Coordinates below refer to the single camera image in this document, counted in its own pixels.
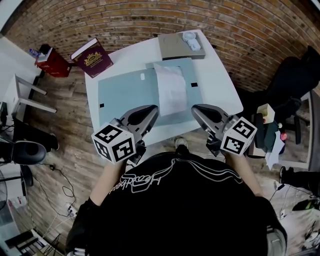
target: red book cover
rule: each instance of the red book cover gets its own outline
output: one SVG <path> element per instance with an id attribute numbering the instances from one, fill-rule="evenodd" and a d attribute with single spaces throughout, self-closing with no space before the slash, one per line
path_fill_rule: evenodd
<path id="1" fill-rule="evenodd" d="M 72 54 L 71 60 L 92 78 L 113 65 L 109 55 L 96 38 Z"/>

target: gold emblem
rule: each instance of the gold emblem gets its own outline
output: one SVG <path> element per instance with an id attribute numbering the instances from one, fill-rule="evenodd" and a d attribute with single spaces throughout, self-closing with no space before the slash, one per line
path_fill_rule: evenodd
<path id="1" fill-rule="evenodd" d="M 91 64 L 96 63 L 98 60 L 100 60 L 102 57 L 102 55 L 98 52 L 95 52 L 95 54 L 90 53 L 86 59 L 84 60 L 84 64 L 86 66 L 90 66 Z"/>

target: sheet of paper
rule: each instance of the sheet of paper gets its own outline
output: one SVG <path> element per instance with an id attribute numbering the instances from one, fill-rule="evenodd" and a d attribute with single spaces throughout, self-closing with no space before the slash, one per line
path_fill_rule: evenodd
<path id="1" fill-rule="evenodd" d="M 178 66 L 160 66 L 154 63 L 156 72 L 160 116 L 182 112 L 187 109 L 186 81 Z"/>
<path id="2" fill-rule="evenodd" d="M 271 170 L 274 164 L 279 163 L 279 153 L 284 147 L 285 143 L 280 139 L 280 131 L 275 132 L 275 141 L 272 152 L 268 152 L 265 155 L 266 165 Z"/>

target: red box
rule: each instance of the red box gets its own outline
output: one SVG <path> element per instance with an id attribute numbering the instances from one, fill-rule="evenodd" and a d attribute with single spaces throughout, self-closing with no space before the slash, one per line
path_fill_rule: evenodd
<path id="1" fill-rule="evenodd" d="M 55 49 L 52 49 L 47 61 L 38 62 L 38 60 L 36 60 L 35 64 L 55 78 L 68 77 L 72 67 Z"/>

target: brick wall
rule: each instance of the brick wall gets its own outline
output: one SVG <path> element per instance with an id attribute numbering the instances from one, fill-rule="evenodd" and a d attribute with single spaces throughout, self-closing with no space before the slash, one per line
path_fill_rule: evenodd
<path id="1" fill-rule="evenodd" d="M 107 51 L 201 29 L 235 85 L 265 89 L 281 61 L 320 52 L 317 15 L 297 0 L 25 0 L 2 32 L 23 50 L 49 44 L 67 60 L 90 38 Z"/>

